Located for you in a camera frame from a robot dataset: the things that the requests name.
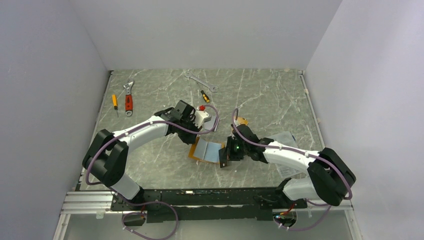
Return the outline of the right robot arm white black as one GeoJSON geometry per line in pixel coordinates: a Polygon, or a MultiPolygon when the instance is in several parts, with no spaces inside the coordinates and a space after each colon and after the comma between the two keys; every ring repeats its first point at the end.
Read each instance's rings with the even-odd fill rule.
{"type": "Polygon", "coordinates": [[[331,148],[303,150],[285,145],[274,138],[259,138],[245,124],[235,126],[226,145],[219,151],[224,162],[240,161],[248,156],[253,161],[276,164],[305,174],[293,178],[286,174],[275,188],[276,203],[287,208],[298,200],[320,199],[330,206],[339,206],[353,196],[352,186],[356,176],[341,157],[331,148]]]}

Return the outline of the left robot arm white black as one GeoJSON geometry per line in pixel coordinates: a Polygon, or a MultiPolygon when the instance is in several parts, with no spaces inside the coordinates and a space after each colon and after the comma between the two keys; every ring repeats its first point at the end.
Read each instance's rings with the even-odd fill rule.
{"type": "Polygon", "coordinates": [[[145,201],[145,191],[125,173],[129,153],[170,134],[178,135],[185,144],[193,144],[210,117],[207,112],[180,100],[175,107],[158,111],[127,129],[115,132],[102,129],[95,135],[82,166],[101,184],[123,196],[129,209],[137,210],[145,201]]]}

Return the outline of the grey credit card stack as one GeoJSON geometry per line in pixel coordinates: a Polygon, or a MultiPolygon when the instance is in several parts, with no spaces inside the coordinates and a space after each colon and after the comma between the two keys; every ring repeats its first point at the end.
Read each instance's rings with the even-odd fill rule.
{"type": "Polygon", "coordinates": [[[205,122],[202,126],[204,128],[205,131],[212,131],[212,132],[216,132],[217,128],[218,128],[218,123],[219,123],[219,119],[218,118],[212,118],[210,121],[205,122]]]}

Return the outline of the orange leather card holder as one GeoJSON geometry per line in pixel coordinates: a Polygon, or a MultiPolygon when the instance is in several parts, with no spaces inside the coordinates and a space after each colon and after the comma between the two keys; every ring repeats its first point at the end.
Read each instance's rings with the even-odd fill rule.
{"type": "Polygon", "coordinates": [[[207,141],[197,137],[195,144],[190,147],[188,157],[199,162],[219,164],[219,150],[224,147],[224,143],[207,141]]]}

